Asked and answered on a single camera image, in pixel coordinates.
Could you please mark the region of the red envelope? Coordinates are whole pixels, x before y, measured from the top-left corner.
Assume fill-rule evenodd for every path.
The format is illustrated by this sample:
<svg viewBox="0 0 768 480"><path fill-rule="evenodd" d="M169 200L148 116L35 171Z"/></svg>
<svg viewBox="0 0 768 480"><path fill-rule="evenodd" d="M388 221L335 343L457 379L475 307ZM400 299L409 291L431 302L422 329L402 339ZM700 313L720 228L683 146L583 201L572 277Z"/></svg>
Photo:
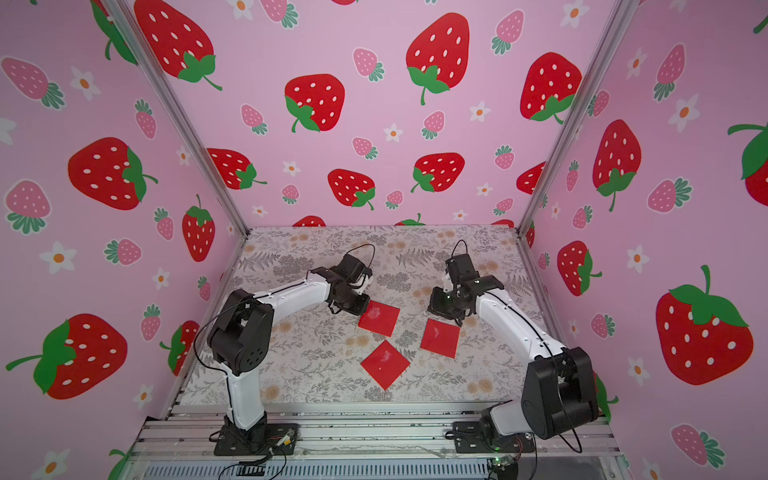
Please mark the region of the red envelope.
<svg viewBox="0 0 768 480"><path fill-rule="evenodd" d="M432 318L427 320L420 348L454 359L460 338L460 328Z"/></svg>
<svg viewBox="0 0 768 480"><path fill-rule="evenodd" d="M399 315L399 308L371 300L366 312L358 321L358 327L385 337L391 337Z"/></svg>
<svg viewBox="0 0 768 480"><path fill-rule="evenodd" d="M409 366L410 361L387 340L361 362L361 367L383 390L388 390Z"/></svg>

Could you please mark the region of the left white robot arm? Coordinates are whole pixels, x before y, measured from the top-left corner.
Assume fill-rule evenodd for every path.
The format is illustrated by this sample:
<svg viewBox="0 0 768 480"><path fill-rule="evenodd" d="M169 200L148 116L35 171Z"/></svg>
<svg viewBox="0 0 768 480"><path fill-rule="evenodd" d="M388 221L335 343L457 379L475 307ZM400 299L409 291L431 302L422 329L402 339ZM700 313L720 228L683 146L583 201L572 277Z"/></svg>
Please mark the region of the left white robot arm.
<svg viewBox="0 0 768 480"><path fill-rule="evenodd" d="M370 303L365 289L373 277L369 265L347 253L339 264L317 267L292 284L249 293L233 291L208 333L206 343L225 373L227 418L245 433L266 419L258 368L270 347L273 323L325 303L331 312L362 316Z"/></svg>

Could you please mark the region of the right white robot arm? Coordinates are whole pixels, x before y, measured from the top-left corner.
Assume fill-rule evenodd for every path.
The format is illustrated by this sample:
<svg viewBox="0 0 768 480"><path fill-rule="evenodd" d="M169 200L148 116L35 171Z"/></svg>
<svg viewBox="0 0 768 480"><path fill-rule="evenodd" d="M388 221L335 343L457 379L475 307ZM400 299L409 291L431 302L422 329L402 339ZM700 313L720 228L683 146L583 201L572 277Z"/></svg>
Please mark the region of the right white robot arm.
<svg viewBox="0 0 768 480"><path fill-rule="evenodd" d="M457 325L477 316L527 363L520 398L483 412L483 440L492 444L525 434L549 439L597 420L599 407L589 355L580 347L566 347L536 325L500 280L480 275L467 253L450 257L445 266L445 279L450 283L433 289L428 311Z"/></svg>

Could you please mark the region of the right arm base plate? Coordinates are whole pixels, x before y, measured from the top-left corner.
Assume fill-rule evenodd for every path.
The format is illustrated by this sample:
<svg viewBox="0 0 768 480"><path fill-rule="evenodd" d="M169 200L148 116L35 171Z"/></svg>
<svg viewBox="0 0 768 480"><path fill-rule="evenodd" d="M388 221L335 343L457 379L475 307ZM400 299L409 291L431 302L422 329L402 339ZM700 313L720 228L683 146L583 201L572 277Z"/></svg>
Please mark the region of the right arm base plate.
<svg viewBox="0 0 768 480"><path fill-rule="evenodd" d="M460 454L524 454L536 450L530 433L501 435L487 421L458 421L444 434Z"/></svg>

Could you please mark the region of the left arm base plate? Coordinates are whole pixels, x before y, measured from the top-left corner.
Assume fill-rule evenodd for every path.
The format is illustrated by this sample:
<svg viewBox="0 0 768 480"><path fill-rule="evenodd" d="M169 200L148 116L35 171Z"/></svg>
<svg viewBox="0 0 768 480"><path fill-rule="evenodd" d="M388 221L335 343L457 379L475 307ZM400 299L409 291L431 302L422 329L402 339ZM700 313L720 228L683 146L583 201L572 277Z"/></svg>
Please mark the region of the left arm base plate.
<svg viewBox="0 0 768 480"><path fill-rule="evenodd" d="M259 423L249 430L240 429L226 421L219 431L214 447L218 457L293 454L298 437L296 423Z"/></svg>

